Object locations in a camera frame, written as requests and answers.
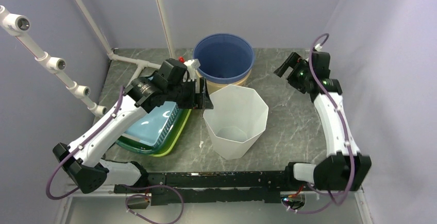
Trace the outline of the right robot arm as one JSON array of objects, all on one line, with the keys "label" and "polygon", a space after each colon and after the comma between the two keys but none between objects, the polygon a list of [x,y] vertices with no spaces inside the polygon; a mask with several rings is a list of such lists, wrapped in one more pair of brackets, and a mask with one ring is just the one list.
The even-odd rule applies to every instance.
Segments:
[{"label": "right robot arm", "polygon": [[357,191],[365,179],[372,161],[356,145],[343,109],[342,88],[337,79],[330,78],[330,54],[313,51],[311,61],[292,52],[274,71],[282,77],[287,69],[290,86],[310,95],[320,118],[327,155],[318,164],[290,162],[285,168],[284,184],[291,191],[304,183],[318,190]]}]

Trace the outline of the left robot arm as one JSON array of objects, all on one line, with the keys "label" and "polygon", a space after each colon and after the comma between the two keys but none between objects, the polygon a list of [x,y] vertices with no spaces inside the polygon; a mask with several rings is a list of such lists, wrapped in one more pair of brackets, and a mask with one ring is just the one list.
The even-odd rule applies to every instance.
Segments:
[{"label": "left robot arm", "polygon": [[137,162],[106,161],[105,152],[125,131],[166,101],[180,109],[213,109],[206,80],[199,77],[198,59],[166,59],[150,76],[138,77],[122,88],[115,105],[85,134],[53,153],[76,189],[91,193],[102,185],[123,185],[135,193],[148,186],[148,172]]}]

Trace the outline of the white octagonal bin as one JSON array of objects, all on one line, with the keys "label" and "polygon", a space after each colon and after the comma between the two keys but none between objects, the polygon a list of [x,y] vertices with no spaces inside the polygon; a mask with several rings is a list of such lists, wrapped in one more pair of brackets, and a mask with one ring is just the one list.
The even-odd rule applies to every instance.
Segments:
[{"label": "white octagonal bin", "polygon": [[255,89],[228,85],[210,94],[203,118],[213,150],[226,160],[244,156],[266,130],[269,107]]}]

